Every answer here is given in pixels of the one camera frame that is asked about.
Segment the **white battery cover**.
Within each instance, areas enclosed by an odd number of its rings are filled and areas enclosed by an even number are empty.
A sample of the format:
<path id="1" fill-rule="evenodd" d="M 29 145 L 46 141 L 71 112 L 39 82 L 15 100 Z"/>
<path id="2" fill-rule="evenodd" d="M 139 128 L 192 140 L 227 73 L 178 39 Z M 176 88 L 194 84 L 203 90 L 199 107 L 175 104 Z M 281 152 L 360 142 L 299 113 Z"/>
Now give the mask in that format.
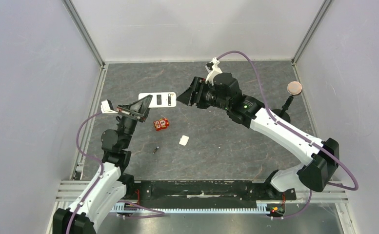
<path id="1" fill-rule="evenodd" d="M 189 137 L 182 135 L 179 141 L 179 145 L 186 146 L 189 141 Z"/>

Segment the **white remote control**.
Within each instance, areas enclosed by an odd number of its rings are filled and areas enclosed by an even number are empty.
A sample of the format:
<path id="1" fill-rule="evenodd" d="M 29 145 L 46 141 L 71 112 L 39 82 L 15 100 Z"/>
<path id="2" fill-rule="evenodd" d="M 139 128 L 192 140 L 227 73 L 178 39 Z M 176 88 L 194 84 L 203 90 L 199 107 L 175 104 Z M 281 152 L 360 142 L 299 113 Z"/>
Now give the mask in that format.
<path id="1" fill-rule="evenodd" d="M 154 92 L 154 93 L 140 93 L 138 99 L 146 96 L 152 96 L 149 108 L 173 108 L 177 104 L 177 94 L 175 92 Z"/>

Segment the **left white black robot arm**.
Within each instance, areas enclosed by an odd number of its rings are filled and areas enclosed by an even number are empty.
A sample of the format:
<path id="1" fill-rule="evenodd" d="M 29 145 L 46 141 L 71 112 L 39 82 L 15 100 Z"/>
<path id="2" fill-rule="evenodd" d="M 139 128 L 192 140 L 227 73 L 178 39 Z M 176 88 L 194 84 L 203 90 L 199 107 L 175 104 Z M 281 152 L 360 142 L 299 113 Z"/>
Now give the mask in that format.
<path id="1" fill-rule="evenodd" d="M 114 108 L 111 101 L 101 103 L 102 114 L 115 114 L 116 129 L 101 135 L 103 158 L 97 158 L 99 169 L 86 189 L 65 209 L 55 211 L 54 234 L 96 234 L 113 206 L 122 198 L 134 196 L 133 175 L 125 174 L 131 152 L 127 150 L 138 122 L 145 122 L 153 95 L 146 95 L 127 105 Z"/>

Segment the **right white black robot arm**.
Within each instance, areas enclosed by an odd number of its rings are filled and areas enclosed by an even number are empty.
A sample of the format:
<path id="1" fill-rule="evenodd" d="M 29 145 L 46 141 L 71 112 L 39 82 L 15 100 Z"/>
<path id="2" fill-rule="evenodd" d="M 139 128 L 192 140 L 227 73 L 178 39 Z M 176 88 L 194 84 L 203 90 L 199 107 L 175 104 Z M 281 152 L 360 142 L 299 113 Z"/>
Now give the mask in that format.
<path id="1" fill-rule="evenodd" d="M 238 80 L 230 73 L 217 75 L 212 83 L 194 77 L 177 101 L 200 109 L 217 107 L 225 110 L 233 122 L 266 135 L 300 161 L 299 165 L 276 170 L 267 178 L 264 193 L 270 199 L 276 199 L 297 186 L 322 192 L 338 168 L 339 144 L 334 139 L 323 141 L 307 135 L 276 113 L 267 111 L 261 101 L 242 93 Z"/>

